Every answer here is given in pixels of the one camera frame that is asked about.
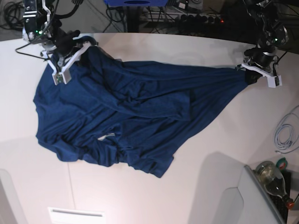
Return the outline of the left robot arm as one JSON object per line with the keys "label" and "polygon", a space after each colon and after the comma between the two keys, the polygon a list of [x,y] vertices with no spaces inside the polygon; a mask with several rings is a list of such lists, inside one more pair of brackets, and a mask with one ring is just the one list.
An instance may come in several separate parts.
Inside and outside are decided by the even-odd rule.
{"label": "left robot arm", "polygon": [[278,17],[277,7],[271,0],[245,0],[248,14],[259,26],[260,33],[256,46],[244,52],[243,63],[238,66],[245,69],[248,84],[256,83],[260,77],[267,79],[268,87],[282,85],[282,78],[276,67],[280,61],[278,46],[288,42],[285,26]]}

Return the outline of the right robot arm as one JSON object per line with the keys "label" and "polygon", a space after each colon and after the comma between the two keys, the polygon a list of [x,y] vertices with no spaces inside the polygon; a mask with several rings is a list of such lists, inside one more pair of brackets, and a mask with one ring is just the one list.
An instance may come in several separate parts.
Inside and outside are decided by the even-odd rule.
{"label": "right robot arm", "polygon": [[78,38],[79,30],[64,32],[61,29],[62,19],[70,18],[75,14],[82,0],[73,0],[74,8],[67,14],[57,14],[58,0],[24,0],[24,27],[23,39],[28,43],[17,48],[19,50],[31,45],[40,44],[47,55],[53,54],[62,59],[71,57],[84,42],[90,42],[92,46],[98,43],[92,37]]}

